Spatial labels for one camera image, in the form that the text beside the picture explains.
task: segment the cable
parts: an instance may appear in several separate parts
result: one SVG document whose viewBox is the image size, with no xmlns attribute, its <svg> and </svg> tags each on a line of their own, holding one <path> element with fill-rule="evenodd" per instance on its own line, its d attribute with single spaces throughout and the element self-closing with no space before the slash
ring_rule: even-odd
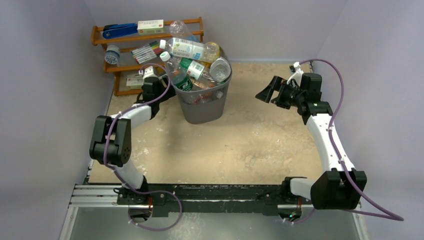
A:
<svg viewBox="0 0 424 240">
<path fill-rule="evenodd" d="M 312 210 L 310 211 L 310 213 L 308 215 L 306 215 L 304 218 L 297 220 L 297 221 L 292 221 L 292 224 L 301 224 L 304 221 L 308 220 L 315 212 L 315 208 L 312 208 Z"/>
<path fill-rule="evenodd" d="M 160 68 L 162 68 L 165 71 L 165 73 L 167 72 L 166 69 L 163 66 L 161 66 L 159 64 L 156 64 L 156 63 L 147 63 L 147 64 L 143 65 L 142 68 L 144 68 L 146 66 L 149 66 L 149 65 L 160 67 Z M 116 122 L 118 121 L 118 119 L 120 117 L 122 117 L 125 113 L 128 113 L 131 110 L 134 110 L 136 108 L 139 108 L 139 107 L 142 107 L 142 106 L 145 106 L 145 105 L 149 105 L 149 104 L 152 104 L 152 103 L 158 101 L 163 96 L 165 96 L 165 94 L 168 92 L 168 90 L 170 89 L 170 87 L 171 87 L 171 79 L 169 79 L 165 91 L 160 96 L 158 96 L 157 98 L 155 98 L 155 99 L 153 99 L 151 101 L 145 102 L 145 103 L 133 105 L 132 107 L 128 108 L 127 110 L 124 110 L 124 111 L 119 112 L 118 115 L 116 115 L 116 117 L 113 119 L 112 123 L 110 124 L 109 131 L 107 132 L 106 143 L 105 143 L 104 152 L 103 152 L 103 164 L 106 167 L 108 167 L 109 169 L 111 169 L 115 173 L 116 177 L 122 182 L 122 184 L 125 185 L 127 188 L 129 188 L 131 191 L 133 191 L 134 193 L 139 194 L 139 195 L 150 195 L 150 194 L 157 194 L 157 193 L 169 194 L 172 197 L 174 197 L 176 199 L 176 201 L 178 202 L 178 205 L 179 205 L 179 214 L 178 214 L 177 219 L 175 220 L 175 222 L 173 224 L 171 224 L 171 225 L 169 225 L 167 227 L 164 227 L 164 228 L 153 228 L 153 227 L 148 227 L 148 226 L 144 226 L 144 225 L 138 224 L 137 222 L 135 222 L 131 218 L 130 211 L 128 210 L 128 217 L 129 217 L 129 222 L 130 223 L 136 225 L 137 227 L 140 227 L 140 228 L 143 228 L 143 229 L 146 229 L 146 230 L 150 230 L 150 231 L 154 231 L 154 232 L 160 232 L 160 231 L 168 230 L 168 229 L 174 227 L 180 221 L 181 217 L 183 216 L 183 206 L 181 204 L 181 201 L 178 199 L 178 197 L 175 194 L 173 194 L 170 191 L 155 190 L 155 191 L 145 191 L 145 192 L 142 192 L 142 191 L 136 190 L 133 186 L 131 186 L 130 184 L 128 184 L 119 175 L 119 173 L 116 171 L 116 169 L 113 166 L 111 166 L 111 165 L 108 164 L 108 161 L 107 161 L 108 160 L 107 159 L 108 158 L 108 147 L 109 147 L 109 143 L 111 141 L 111 135 L 112 135 L 112 131 L 114 129 L 114 126 L 115 126 Z"/>
<path fill-rule="evenodd" d="M 337 154 L 337 157 L 339 159 L 339 163 L 341 164 L 341 166 L 343 168 L 343 171 L 344 171 L 344 173 L 347 177 L 347 180 L 349 180 L 352 187 L 359 193 L 359 195 L 361 195 L 361 197 L 363 197 L 368 203 L 370 203 L 375 208 L 377 208 L 378 210 L 382 211 L 383 213 L 385 213 L 387 215 L 373 213 L 373 212 L 366 212 L 366 211 L 358 211 L 358 210 L 348 210 L 348 212 L 352 212 L 352 213 L 356 213 L 356 214 L 363 214 L 363 215 L 368 215 L 368 216 L 373 216 L 373 217 L 378 217 L 378 218 L 390 219 L 390 220 L 395 220 L 395 221 L 403 221 L 404 220 L 403 217 L 385 209 L 384 207 L 382 207 L 382 206 L 378 205 L 376 202 L 374 202 L 371 198 L 369 198 L 363 191 L 361 191 L 359 189 L 359 187 L 356 185 L 354 180 L 351 178 L 349 171 L 348 171 L 348 168 L 345 165 L 345 161 L 343 160 L 342 154 L 340 154 L 339 148 L 336 146 L 336 143 L 334 142 L 333 130 L 332 130 L 332 127 L 331 127 L 331 126 L 333 126 L 334 119 L 336 118 L 336 115 L 339 112 L 340 107 L 342 106 L 343 97 L 345 95 L 345 84 L 343 82 L 342 75 L 340 74 L 340 72 L 336 68 L 336 66 L 334 66 L 331 62 L 324 60 L 324 59 L 313 58 L 313 59 L 309 59 L 309 60 L 306 60 L 306 61 L 302 61 L 302 62 L 300 62 L 300 64 L 304 64 L 304 63 L 311 62 L 311 61 L 324 62 L 324 63 L 330 65 L 335 70 L 335 72 L 337 73 L 338 79 L 340 80 L 340 86 L 341 86 L 340 100 L 338 102 L 337 108 L 335 109 L 333 115 L 330 118 L 330 122 L 328 123 L 328 126 L 329 126 L 328 137 L 330 138 L 331 145 L 334 148 L 335 153 Z"/>
</svg>

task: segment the green bottle label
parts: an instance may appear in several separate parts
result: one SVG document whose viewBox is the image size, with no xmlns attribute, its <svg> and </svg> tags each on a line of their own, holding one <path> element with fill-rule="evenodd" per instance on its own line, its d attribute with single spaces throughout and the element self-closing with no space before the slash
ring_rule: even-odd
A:
<svg viewBox="0 0 424 240">
<path fill-rule="evenodd" d="M 192 90 L 192 88 L 193 88 L 193 83 L 192 83 L 192 81 L 190 81 L 189 77 L 185 77 L 182 81 L 175 84 L 175 86 L 179 90 L 182 90 L 182 91 L 185 91 L 185 92 L 190 92 L 190 90 Z"/>
<path fill-rule="evenodd" d="M 192 64 L 193 60 L 188 58 L 181 58 L 181 61 L 179 62 L 179 65 L 187 72 L 187 70 L 190 67 L 190 64 Z"/>
</svg>

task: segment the wooden shelf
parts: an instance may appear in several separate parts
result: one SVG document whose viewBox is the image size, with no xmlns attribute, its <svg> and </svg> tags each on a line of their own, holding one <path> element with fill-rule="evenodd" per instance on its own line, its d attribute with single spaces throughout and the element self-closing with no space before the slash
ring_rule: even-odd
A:
<svg viewBox="0 0 424 240">
<path fill-rule="evenodd" d="M 199 24 L 199 31 L 191 32 L 195 36 L 200 36 L 200 41 L 203 42 L 203 22 L 202 17 L 194 18 L 194 19 L 184 19 L 182 20 L 185 24 Z M 172 21 L 164 21 L 165 26 L 169 26 Z M 98 44 L 106 45 L 113 43 L 124 43 L 124 42 L 133 42 L 133 41 L 143 41 L 143 40 L 151 40 L 151 39 L 166 39 L 172 38 L 171 34 L 161 33 L 161 34 L 152 34 L 152 35 L 140 35 L 140 36 L 122 36 L 111 39 L 104 39 L 101 32 L 103 32 L 103 26 L 94 26 L 91 32 L 91 44 L 97 46 Z"/>
<path fill-rule="evenodd" d="M 202 17 L 194 18 L 194 19 L 184 19 L 182 21 L 187 25 L 189 25 L 189 24 L 199 24 L 199 30 L 198 31 L 192 31 L 191 33 L 195 36 L 199 36 L 200 42 L 203 42 L 204 32 L 203 32 Z M 173 22 L 173 20 L 164 21 L 163 23 L 164 23 L 165 26 L 169 26 L 172 22 Z M 91 37 L 90 37 L 91 44 L 93 44 L 93 46 L 101 45 L 101 47 L 103 48 L 103 51 L 106 51 L 106 49 L 108 48 L 108 44 L 113 44 L 113 43 L 126 43 L 126 42 L 134 42 L 134 41 L 172 38 L 171 34 L 161 33 L 161 34 L 152 34 L 152 35 L 132 35 L 132 36 L 123 36 L 123 37 L 111 38 L 111 39 L 104 39 L 103 36 L 102 36 L 103 29 L 104 29 L 103 26 L 93 26 L 92 32 L 91 32 Z M 131 52 L 132 50 L 137 49 L 139 47 L 140 46 L 129 47 L 129 48 L 121 48 L 120 52 L 130 54 L 129 52 Z M 164 65 L 163 62 L 159 61 L 159 60 L 149 61 L 149 62 L 146 62 L 144 64 L 151 63 L 151 62 L 156 63 L 156 64 L 160 64 L 162 66 Z M 113 92 L 114 92 L 115 96 L 139 94 L 141 92 L 141 89 L 119 91 L 119 81 L 121 79 L 121 72 L 138 71 L 141 68 L 141 66 L 142 66 L 141 64 L 130 64 L 130 65 L 118 66 L 118 65 L 111 65 L 111 64 L 107 63 L 106 61 L 103 61 L 103 70 L 106 73 L 113 73 L 113 75 L 114 75 L 115 83 L 114 83 L 114 91 Z"/>
</svg>

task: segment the beige floor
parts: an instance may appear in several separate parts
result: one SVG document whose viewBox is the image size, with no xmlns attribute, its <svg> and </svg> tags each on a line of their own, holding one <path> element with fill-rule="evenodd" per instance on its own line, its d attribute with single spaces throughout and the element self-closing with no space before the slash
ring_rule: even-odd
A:
<svg viewBox="0 0 424 240">
<path fill-rule="evenodd" d="M 233 63 L 223 116 L 192 125 L 176 97 L 157 116 L 132 131 L 131 159 L 150 183 L 280 184 L 286 176 L 317 179 L 317 149 L 296 109 L 255 98 L 273 75 L 288 78 L 287 64 Z M 109 113 L 132 105 L 135 96 L 113 97 Z M 118 183 L 96 161 L 90 183 Z"/>
</svg>

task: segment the blue stapler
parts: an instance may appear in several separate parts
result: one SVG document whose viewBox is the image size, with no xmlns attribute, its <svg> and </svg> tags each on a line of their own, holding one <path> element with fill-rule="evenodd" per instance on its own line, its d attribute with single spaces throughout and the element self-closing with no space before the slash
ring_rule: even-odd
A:
<svg viewBox="0 0 424 240">
<path fill-rule="evenodd" d="M 103 28 L 103 38 L 113 39 L 137 33 L 137 23 L 112 24 Z"/>
</svg>

